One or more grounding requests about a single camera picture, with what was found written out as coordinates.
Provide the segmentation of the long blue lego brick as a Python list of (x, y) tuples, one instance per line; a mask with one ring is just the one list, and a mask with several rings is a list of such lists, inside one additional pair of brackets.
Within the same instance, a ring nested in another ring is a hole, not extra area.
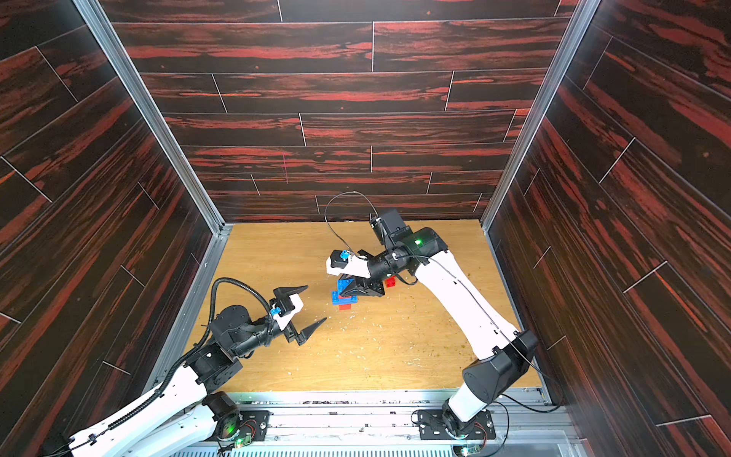
[(357, 296), (344, 297), (341, 296), (338, 291), (331, 293), (331, 302), (334, 306), (349, 306), (358, 302)]
[(353, 283), (353, 277), (345, 277), (337, 280), (337, 295), (339, 298), (348, 298), (346, 289)]

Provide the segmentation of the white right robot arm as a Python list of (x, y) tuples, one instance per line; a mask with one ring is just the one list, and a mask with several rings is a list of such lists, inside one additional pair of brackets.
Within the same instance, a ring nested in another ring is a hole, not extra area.
[(489, 304), (433, 228), (415, 232), (395, 209), (372, 218), (370, 226), (385, 250), (375, 256), (333, 251), (327, 272), (352, 279), (344, 297), (381, 297), (384, 281), (409, 272), (443, 305), (477, 357), (463, 370), (462, 386), (443, 405), (445, 428), (462, 435), (486, 406), (528, 372), (538, 339), (532, 331), (519, 331)]

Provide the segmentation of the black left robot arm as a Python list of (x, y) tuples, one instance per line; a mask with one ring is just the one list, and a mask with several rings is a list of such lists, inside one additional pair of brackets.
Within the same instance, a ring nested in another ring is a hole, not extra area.
[[(253, 320), (246, 307), (216, 309), (217, 292), (230, 284), (263, 306)], [(304, 345), (318, 323), (296, 329), (292, 319), (304, 308), (305, 287), (281, 287), (270, 300), (229, 277), (211, 286), (209, 319), (201, 340), (180, 356), (157, 386), (108, 418), (80, 430), (60, 446), (57, 456), (168, 456), (189, 445), (213, 439), (227, 449), (250, 443), (257, 428), (242, 418), (238, 405), (221, 388), (241, 371), (259, 348), (284, 337)]]

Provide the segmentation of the aluminium front rail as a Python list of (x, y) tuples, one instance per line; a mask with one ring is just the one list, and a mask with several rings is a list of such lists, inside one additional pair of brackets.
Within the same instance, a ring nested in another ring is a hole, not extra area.
[(485, 410), (494, 440), (420, 439), (410, 415), (441, 409), (451, 390), (234, 392), (241, 411), (269, 411), (264, 442), (227, 449), (213, 439), (177, 456), (588, 456), (564, 407), (538, 413), (536, 388), (512, 388)]

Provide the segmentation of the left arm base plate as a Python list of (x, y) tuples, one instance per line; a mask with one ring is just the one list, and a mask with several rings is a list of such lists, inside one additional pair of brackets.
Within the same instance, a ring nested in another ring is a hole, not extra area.
[(248, 446), (251, 443), (264, 442), (270, 427), (269, 411), (240, 411), (240, 428), (234, 443), (238, 446)]

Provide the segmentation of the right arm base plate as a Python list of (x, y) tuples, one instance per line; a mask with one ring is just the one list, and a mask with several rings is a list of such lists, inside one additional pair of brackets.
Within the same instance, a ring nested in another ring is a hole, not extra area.
[(468, 422), (441, 409), (417, 409), (410, 415), (418, 428), (420, 439), (435, 440), (494, 440), (496, 431), (489, 411), (479, 411)]

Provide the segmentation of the aluminium corner post right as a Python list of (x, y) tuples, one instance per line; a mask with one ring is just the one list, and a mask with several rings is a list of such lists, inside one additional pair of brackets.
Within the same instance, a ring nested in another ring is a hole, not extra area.
[(514, 182), (515, 177), (525, 160), (525, 156), (527, 156), (530, 145), (540, 128), (544, 116), (546, 115), (552, 100), (557, 93), (559, 85), (562, 83), (574, 56), (578, 51), (600, 4), (600, 0), (580, 1), (568, 22), (562, 41), (546, 72), (544, 82), (542, 83), (536, 99), (527, 114), (527, 118), (525, 118), (525, 123), (510, 154), (506, 169), (504, 170), (498, 186), (493, 193), (487, 209), (480, 219), (481, 227), (487, 240), (490, 240), (489, 230), (493, 225), (502, 203), (504, 202), (504, 198), (508, 196), (510, 186)]

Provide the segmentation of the aluminium corner post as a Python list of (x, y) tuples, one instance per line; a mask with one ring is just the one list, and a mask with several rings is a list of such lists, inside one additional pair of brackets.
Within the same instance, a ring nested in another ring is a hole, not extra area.
[(515, 177), (525, 160), (525, 156), (527, 156), (530, 145), (540, 128), (544, 116), (546, 115), (552, 100), (557, 93), (559, 85), (562, 83), (574, 56), (578, 51), (600, 4), (600, 0), (580, 1), (568, 22), (562, 41), (546, 72), (544, 82), (542, 83), (536, 99), (527, 114), (527, 118), (525, 118), (525, 123), (510, 154), (506, 169), (504, 170), (498, 186), (493, 193), (487, 209), (480, 219), (481, 227), (487, 240), (490, 240), (489, 230), (493, 225), (502, 203), (504, 202), (504, 198), (508, 196), (510, 186), (514, 182)]
[(188, 191), (193, 203), (216, 236), (230, 232), (220, 211), (213, 204), (200, 179), (192, 169), (161, 110), (155, 104), (141, 74), (135, 68), (110, 19), (101, 4), (94, 0), (73, 0), (83, 21), (89, 28), (100, 49), (106, 55), (135, 106), (150, 128), (153, 136), (171, 163), (174, 171)]

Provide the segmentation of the aluminium corner post left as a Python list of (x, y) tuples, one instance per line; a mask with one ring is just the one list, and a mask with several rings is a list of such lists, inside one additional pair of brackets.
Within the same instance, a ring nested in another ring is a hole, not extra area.
[(83, 21), (89, 28), (100, 49), (106, 55), (135, 106), (150, 128), (153, 136), (171, 163), (174, 171), (188, 191), (193, 203), (216, 236), (230, 232), (220, 211), (213, 204), (200, 179), (192, 169), (161, 110), (155, 104), (141, 74), (135, 68), (110, 19), (101, 4), (94, 0), (73, 0)]

